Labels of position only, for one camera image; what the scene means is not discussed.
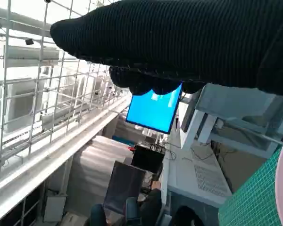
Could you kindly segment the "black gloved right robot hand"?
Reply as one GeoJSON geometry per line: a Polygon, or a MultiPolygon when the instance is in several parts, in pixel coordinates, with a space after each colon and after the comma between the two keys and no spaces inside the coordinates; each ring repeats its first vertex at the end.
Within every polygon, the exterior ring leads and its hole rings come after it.
{"type": "Polygon", "coordinates": [[[283,0],[121,0],[50,35],[134,95],[213,83],[283,96],[283,0]]]}

